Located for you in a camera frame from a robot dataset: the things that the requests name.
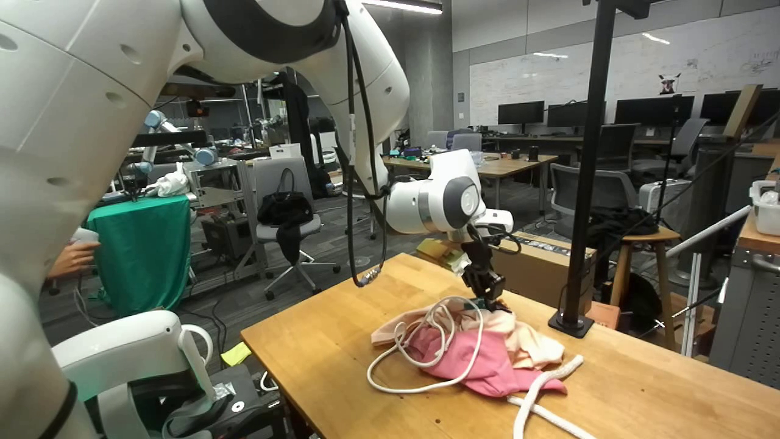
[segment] cardboard box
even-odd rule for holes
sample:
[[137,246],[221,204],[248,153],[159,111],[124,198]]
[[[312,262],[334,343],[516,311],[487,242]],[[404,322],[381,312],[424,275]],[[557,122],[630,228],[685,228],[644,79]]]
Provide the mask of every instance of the cardboard box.
[[[559,242],[525,231],[514,231],[514,236],[521,242],[519,254],[510,240],[503,242],[503,250],[493,252],[493,268],[507,281],[504,291],[559,308],[559,300],[564,300],[568,281],[571,242]],[[594,250],[588,250],[581,300],[582,315],[590,311],[592,275]]]

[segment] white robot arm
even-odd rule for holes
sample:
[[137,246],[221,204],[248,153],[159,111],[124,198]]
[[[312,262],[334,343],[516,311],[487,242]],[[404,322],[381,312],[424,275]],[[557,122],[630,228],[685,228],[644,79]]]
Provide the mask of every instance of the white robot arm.
[[[353,92],[353,113],[343,20],[366,83]],[[251,83],[293,67],[331,111],[363,185],[385,183],[371,174],[371,151],[402,119],[410,85],[358,0],[3,0],[3,437],[93,435],[86,412],[72,406],[73,385],[47,343],[35,293],[180,67],[221,83]],[[373,141],[366,141],[362,98],[371,103]],[[459,153],[436,159],[429,183],[396,185],[388,200],[390,225],[410,234],[459,230],[482,212],[473,163]]]

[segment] black pole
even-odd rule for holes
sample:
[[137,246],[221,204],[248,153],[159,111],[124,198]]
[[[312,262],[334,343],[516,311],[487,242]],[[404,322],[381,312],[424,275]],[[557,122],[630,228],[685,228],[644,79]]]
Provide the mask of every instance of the black pole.
[[605,119],[613,34],[615,34],[615,4],[602,0],[597,7],[594,36],[592,36],[582,163],[581,163],[581,180],[577,180],[577,204],[575,204],[575,228],[572,228],[571,259],[568,259],[566,297],[559,312],[549,322],[552,328],[581,340],[592,328],[592,320],[581,315],[581,291],[586,278],[586,234],[588,234],[588,218],[590,218],[594,159],[600,150],[600,129]]

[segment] pink cloth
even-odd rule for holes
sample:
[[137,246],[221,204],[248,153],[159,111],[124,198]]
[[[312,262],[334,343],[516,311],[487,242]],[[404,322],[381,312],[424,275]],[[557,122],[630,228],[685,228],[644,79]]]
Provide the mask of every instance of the pink cloth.
[[[429,376],[447,379],[447,381],[459,379],[469,368],[476,341],[479,341],[479,330],[455,331],[444,358],[424,370]],[[513,358],[504,341],[507,341],[507,334],[482,331],[480,353],[463,381],[465,387],[485,398],[507,398],[532,387],[535,379],[541,370],[513,368]],[[407,352],[416,361],[436,358],[440,348],[442,348],[442,334],[435,328],[419,330],[407,347]],[[564,381],[549,381],[543,390],[566,392],[566,385]]]

